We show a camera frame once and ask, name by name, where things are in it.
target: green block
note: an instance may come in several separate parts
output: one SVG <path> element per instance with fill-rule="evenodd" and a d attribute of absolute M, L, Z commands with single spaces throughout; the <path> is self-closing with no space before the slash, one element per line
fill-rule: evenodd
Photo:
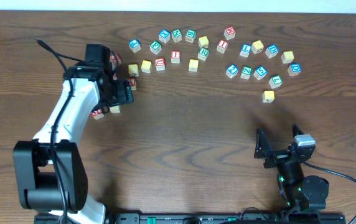
<path fill-rule="evenodd" d="M 272 82 L 273 84 L 280 84 L 282 83 L 282 78 L 279 75 L 275 75 L 272 77 Z"/>
<path fill-rule="evenodd" d="M 194 37 L 196 36 L 196 31 L 194 31 L 194 30 L 188 30 L 188 32 L 186 32 L 186 36 L 187 36 L 187 37 L 194 38 Z"/>
<path fill-rule="evenodd" d="M 199 54 L 204 55 L 204 56 L 207 56 L 209 52 L 210 51 L 208 49 L 205 49 L 203 47 L 199 50 Z"/>
<path fill-rule="evenodd" d="M 246 74 L 246 75 L 251 75 L 253 73 L 253 69 L 248 67 L 248 66 L 244 66 L 243 70 L 242 70 L 242 73 Z"/>
<path fill-rule="evenodd" d="M 176 29 L 176 30 L 172 31 L 172 35 L 174 37 L 179 37 L 179 36 L 182 36 L 182 33 L 180 32 L 179 29 Z"/>
<path fill-rule="evenodd" d="M 156 218 L 149 217 L 148 218 L 148 224 L 156 224 Z"/>
<path fill-rule="evenodd" d="M 160 47 L 161 44 L 157 40 L 153 41 L 153 43 L 151 44 L 151 48 L 153 48 L 154 50 L 157 50 Z"/>

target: white wall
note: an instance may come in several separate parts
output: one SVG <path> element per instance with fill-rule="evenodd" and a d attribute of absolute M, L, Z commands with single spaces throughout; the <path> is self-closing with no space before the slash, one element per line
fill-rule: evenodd
<path fill-rule="evenodd" d="M 356 13 L 356 0 L 0 0 L 0 9 Z"/>

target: wooden surface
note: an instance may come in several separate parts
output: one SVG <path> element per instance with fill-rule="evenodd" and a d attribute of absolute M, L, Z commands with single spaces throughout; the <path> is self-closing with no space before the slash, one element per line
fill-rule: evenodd
<path fill-rule="evenodd" d="M 237 34 L 220 54 L 217 42 L 228 26 Z M 197 40 L 170 40 L 158 56 L 151 53 L 163 28 L 208 37 L 210 56 L 197 73 L 188 72 Z M 78 58 L 85 44 L 105 44 L 123 58 L 120 78 L 128 77 L 129 63 L 166 59 L 166 71 L 140 73 L 133 104 L 121 114 L 90 118 L 85 128 L 80 154 L 89 191 L 114 210 L 231 213 L 284 206 L 277 171 L 253 158 L 257 127 L 282 149 L 297 123 L 317 141 L 310 163 L 356 178 L 356 15 L 0 11 L 0 223 L 32 222 L 35 212 L 19 205 L 12 149 L 40 130 L 62 88 L 61 66 L 34 38 Z M 142 43 L 136 54 L 128 47 L 133 38 Z M 303 71 L 289 77 L 281 54 L 239 57 L 243 43 L 258 39 L 292 50 Z M 182 52 L 180 64 L 171 65 L 171 50 Z M 229 79 L 225 69 L 232 63 L 263 65 L 268 77 Z M 284 83 L 272 104 L 262 103 L 272 74 Z M 343 212 L 348 221 L 355 215 L 356 184 L 307 167 L 304 173 L 330 182 L 327 211 Z"/>

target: wood grain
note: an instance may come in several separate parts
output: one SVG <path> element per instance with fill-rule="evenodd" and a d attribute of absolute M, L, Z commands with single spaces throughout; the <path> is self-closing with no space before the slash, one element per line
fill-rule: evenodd
<path fill-rule="evenodd" d="M 228 26 L 237 34 L 220 54 L 217 42 Z M 119 77 L 126 78 L 127 64 L 156 58 L 149 44 L 161 29 L 177 28 L 208 37 L 207 61 L 189 73 L 197 41 L 163 44 L 158 56 L 166 71 L 141 73 L 135 102 L 121 114 L 89 119 L 80 154 L 92 195 L 113 209 L 152 213 L 279 208 L 276 170 L 253 159 L 255 130 L 264 128 L 273 147 L 284 148 L 293 123 L 317 141 L 311 163 L 356 178 L 356 15 L 0 11 L 0 223 L 32 222 L 35 212 L 18 202 L 12 148 L 44 125 L 62 87 L 62 68 L 34 38 L 78 58 L 85 44 L 105 44 L 122 56 Z M 136 54 L 128 47 L 133 38 L 142 43 Z M 288 65 L 264 53 L 239 57 L 243 43 L 258 39 L 292 50 L 303 72 L 289 77 Z M 171 64 L 171 50 L 182 52 L 179 65 Z M 267 78 L 229 79 L 232 63 L 280 74 L 275 101 L 261 101 Z M 355 215 L 355 184 L 304 172 L 329 180 L 328 212 L 348 221 Z"/>

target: cable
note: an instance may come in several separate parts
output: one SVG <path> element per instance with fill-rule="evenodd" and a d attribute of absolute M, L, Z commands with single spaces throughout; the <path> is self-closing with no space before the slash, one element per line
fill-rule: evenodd
<path fill-rule="evenodd" d="M 355 182 L 356 183 L 356 179 L 354 179 L 353 177 L 350 177 L 348 175 L 345 175 L 345 174 L 341 174 L 339 172 L 336 172 L 336 171 L 332 171 L 332 170 L 329 170 L 329 169 L 326 169 L 326 168 L 321 168 L 321 167 L 318 167 L 318 166 L 315 166 L 315 165 L 312 165 L 312 164 L 309 164 L 305 161 L 301 161 L 303 164 L 305 164 L 306 166 L 309 166 L 311 168 L 314 168 L 314 169 L 317 169 L 317 170 L 320 170 L 320 171 L 324 171 L 324 172 L 327 172 L 327 173 L 330 173 L 330 174 L 334 174 L 334 175 L 338 175 L 339 177 L 344 177 L 346 179 L 349 179 L 351 180 L 352 182 Z M 350 222 L 348 222 L 348 224 L 353 224 L 354 222 L 356 221 L 356 215 L 353 217 L 353 219 L 351 219 Z"/>
<path fill-rule="evenodd" d="M 62 59 L 60 59 L 60 57 L 59 57 L 61 55 L 58 54 L 57 52 L 55 52 L 52 48 L 50 48 L 44 41 L 39 40 L 39 39 L 36 39 L 36 41 L 45 50 L 48 50 L 49 52 L 53 53 L 53 55 L 58 59 L 59 63 L 63 67 L 65 73 L 67 73 L 66 65 L 64 64 Z M 60 220 L 58 219 L 58 222 L 59 223 L 63 223 L 63 224 L 67 223 L 67 219 L 68 219 L 68 217 L 67 217 L 67 207 L 68 207 L 68 205 L 67 205 L 67 198 L 66 198 L 66 195 L 65 195 L 65 187 L 63 186 L 62 177 L 60 175 L 59 167 L 58 167 L 58 164 L 57 164 L 57 155 L 56 155 L 56 152 L 55 152 L 55 137 L 56 137 L 56 130 L 57 130 L 57 126 L 58 126 L 59 120 L 61 119 L 61 117 L 63 115 L 63 112 L 65 111 L 65 109 L 66 109 L 66 107 L 68 105 L 68 102 L 72 99 L 73 92 L 74 92 L 72 79 L 69 78 L 68 82 L 69 82 L 69 85 L 70 85 L 70 91 L 68 93 L 68 96 L 67 96 L 67 99 L 66 99 L 65 103 L 63 104 L 62 108 L 59 111 L 58 116 L 55 119 L 54 125 L 51 127 L 51 137 L 50 137 L 50 155 L 51 155 L 52 163 L 54 165 L 55 175 L 56 175 L 57 182 L 58 182 L 58 188 L 59 188 L 60 194 L 62 196 L 62 201 L 63 201 L 63 214 L 61 215 L 61 219 Z"/>
<path fill-rule="evenodd" d="M 256 207 L 248 207 L 248 208 L 244 209 L 244 211 L 240 214 L 240 220 L 243 220 L 243 215 L 244 215 L 244 214 L 247 212 L 247 210 L 249 210 L 249 209 L 254 209 L 254 210 L 259 211 L 259 212 L 261 213 L 261 215 L 264 217 L 264 219 L 265 219 L 265 220 L 268 220 L 268 219 L 265 217 L 264 213 L 261 212 L 261 210 L 258 209 L 258 208 L 256 208 Z"/>

